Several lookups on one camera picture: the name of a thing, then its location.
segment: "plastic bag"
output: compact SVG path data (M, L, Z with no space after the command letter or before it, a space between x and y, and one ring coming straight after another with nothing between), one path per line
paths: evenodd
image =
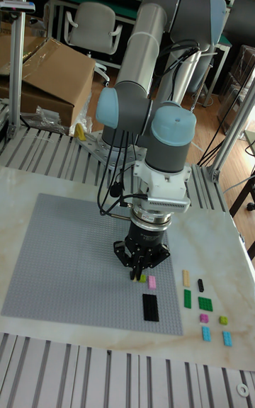
M22 113L22 116L32 128L58 132L59 134L67 134L68 132L68 127L61 125L58 112L52 112L52 110L42 109L37 106L35 113Z
M81 123L82 129L86 133L90 133L92 131L92 118L87 117L88 109L89 109L89 101L91 100L91 92L88 96L86 103L84 104L82 110L80 111L79 115L76 117L74 123L69 129L69 136L74 136L74 131L77 123Z

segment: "yellow lego brick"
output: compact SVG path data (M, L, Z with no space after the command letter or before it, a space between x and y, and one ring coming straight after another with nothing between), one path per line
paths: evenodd
M189 278L189 271L186 269L183 269L183 286L184 287L190 287L190 278Z

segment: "pink lego brick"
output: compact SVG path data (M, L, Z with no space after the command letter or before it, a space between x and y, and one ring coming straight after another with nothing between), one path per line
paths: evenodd
M156 290L156 278L155 276L148 276L148 286L150 290Z
M200 314L200 321L201 323L208 323L209 322L209 318L207 314Z

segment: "black lego brick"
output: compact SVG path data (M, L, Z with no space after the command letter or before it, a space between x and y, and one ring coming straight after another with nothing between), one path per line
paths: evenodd
M205 289L204 289L204 287L203 287L203 281L202 281L202 279L198 279L198 288L199 288L199 291L202 293Z
M142 295L144 320L146 322L159 322L159 311L156 295Z

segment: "chair backrest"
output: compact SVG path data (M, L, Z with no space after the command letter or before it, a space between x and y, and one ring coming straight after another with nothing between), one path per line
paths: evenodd
M115 13L103 4L84 2L79 5L74 22L77 28L72 28L69 43L88 50L110 54L113 37L109 32L114 31Z

